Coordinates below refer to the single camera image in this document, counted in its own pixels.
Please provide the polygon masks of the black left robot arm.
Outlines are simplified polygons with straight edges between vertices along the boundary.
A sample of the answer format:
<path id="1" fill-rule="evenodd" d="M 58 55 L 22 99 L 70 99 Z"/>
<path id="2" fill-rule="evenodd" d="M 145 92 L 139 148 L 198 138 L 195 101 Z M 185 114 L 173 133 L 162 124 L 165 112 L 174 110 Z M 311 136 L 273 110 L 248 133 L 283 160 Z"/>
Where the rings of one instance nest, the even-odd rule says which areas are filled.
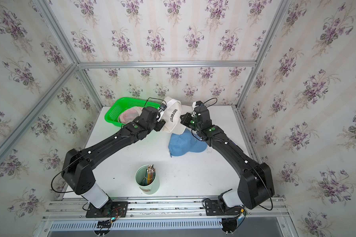
<path id="1" fill-rule="evenodd" d="M 140 116 L 103 141 L 81 151 L 68 151 L 61 177 L 75 194 L 81 195 L 96 209 L 110 209 L 112 200 L 97 184 L 93 170 L 114 153 L 144 139 L 151 131 L 160 131 L 165 125 L 161 117 L 162 109 L 145 107 Z"/>

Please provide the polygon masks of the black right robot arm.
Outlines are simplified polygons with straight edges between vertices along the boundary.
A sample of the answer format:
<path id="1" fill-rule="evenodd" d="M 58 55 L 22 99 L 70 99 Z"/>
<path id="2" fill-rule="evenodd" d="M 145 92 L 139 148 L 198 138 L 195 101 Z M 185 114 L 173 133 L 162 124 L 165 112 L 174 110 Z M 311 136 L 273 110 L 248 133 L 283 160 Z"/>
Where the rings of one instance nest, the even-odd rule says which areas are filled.
<path id="1" fill-rule="evenodd" d="M 213 124 L 207 106 L 197 101 L 192 112 L 181 115 L 180 119 L 182 125 L 196 132 L 201 141 L 221 154 L 238 174 L 237 189 L 218 196 L 223 210 L 236 206 L 253 209 L 262 206 L 264 201 L 272 200 L 275 190 L 271 168 L 247 156 L 219 126 Z"/>

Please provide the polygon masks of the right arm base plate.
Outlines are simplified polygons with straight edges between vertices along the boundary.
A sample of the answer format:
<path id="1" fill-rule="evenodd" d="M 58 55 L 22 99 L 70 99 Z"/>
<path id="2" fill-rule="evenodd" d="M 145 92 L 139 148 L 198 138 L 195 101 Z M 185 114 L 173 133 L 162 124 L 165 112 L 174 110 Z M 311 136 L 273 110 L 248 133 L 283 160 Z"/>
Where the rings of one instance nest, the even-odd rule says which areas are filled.
<path id="1" fill-rule="evenodd" d="M 242 206 L 228 207 L 218 199 L 205 198 L 202 205 L 207 216 L 237 216 L 245 211 Z"/>

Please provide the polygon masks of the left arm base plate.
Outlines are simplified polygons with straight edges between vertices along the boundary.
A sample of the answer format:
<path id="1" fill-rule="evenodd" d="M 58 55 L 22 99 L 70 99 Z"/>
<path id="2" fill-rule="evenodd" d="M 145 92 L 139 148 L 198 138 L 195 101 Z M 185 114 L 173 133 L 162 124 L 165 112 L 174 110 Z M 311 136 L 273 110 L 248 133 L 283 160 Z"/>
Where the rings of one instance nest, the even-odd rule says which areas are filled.
<path id="1" fill-rule="evenodd" d="M 112 201 L 107 202 L 102 208 L 98 209 L 90 203 L 86 218 L 126 217 L 128 204 L 127 201 Z"/>

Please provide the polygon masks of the white baseball cap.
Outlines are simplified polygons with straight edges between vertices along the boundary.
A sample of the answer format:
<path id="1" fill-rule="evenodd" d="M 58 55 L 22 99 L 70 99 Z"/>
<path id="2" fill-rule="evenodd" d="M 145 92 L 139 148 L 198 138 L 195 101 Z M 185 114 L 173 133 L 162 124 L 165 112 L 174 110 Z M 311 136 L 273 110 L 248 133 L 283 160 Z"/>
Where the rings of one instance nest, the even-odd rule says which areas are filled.
<path id="1" fill-rule="evenodd" d="M 161 131 L 177 135 L 183 134 L 186 127 L 181 124 L 181 115 L 183 112 L 181 102 L 169 96 L 165 97 L 164 100 L 167 102 L 167 108 L 162 116 L 165 124 Z"/>

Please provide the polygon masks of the light blue baseball cap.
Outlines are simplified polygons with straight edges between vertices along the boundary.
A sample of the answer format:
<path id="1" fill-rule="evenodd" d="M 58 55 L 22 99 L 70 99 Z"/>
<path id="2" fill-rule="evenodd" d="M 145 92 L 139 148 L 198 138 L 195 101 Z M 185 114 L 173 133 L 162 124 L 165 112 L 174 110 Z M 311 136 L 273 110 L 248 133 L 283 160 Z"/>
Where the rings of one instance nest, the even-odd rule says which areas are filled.
<path id="1" fill-rule="evenodd" d="M 188 152 L 201 153 L 207 149 L 206 142 L 201 141 L 196 134 L 186 129 L 182 134 L 172 134 L 168 144 L 171 157 L 183 156 Z"/>

